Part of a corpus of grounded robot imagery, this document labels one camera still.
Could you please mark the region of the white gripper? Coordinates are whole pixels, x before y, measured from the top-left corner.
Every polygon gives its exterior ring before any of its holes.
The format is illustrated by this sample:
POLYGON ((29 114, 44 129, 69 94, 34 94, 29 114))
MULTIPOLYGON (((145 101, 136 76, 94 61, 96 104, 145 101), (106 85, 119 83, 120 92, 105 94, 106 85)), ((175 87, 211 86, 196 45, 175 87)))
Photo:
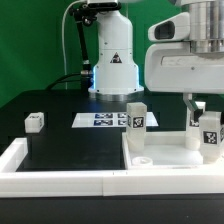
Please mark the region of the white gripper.
POLYGON ((196 123, 200 109, 191 93, 224 94, 224 54, 196 55, 188 42, 153 44, 146 52, 144 79, 150 91, 184 93, 189 121, 196 123))

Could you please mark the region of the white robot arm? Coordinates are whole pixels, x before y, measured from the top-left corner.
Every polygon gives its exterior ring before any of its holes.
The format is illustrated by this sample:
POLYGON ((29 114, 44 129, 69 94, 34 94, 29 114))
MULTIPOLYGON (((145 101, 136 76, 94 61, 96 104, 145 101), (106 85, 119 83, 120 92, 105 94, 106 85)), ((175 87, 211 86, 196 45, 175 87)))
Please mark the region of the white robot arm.
MULTIPOLYGON (((145 56, 145 87, 180 92, 195 120, 194 93, 224 93, 224 0, 169 0, 182 12, 148 29, 153 44, 145 56)), ((87 0, 99 23, 99 61, 94 96, 106 99, 140 91, 133 61, 132 24, 119 12, 119 0, 87 0)))

